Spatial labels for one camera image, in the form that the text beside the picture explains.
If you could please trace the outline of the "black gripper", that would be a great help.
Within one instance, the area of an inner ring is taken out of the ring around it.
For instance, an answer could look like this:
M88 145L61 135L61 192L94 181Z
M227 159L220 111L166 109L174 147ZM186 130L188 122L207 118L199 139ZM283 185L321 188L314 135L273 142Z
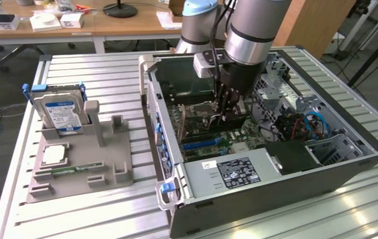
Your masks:
M227 88L234 89L242 96L253 92L258 76L262 74L266 62L255 65L239 63L224 64L220 70L220 82Z

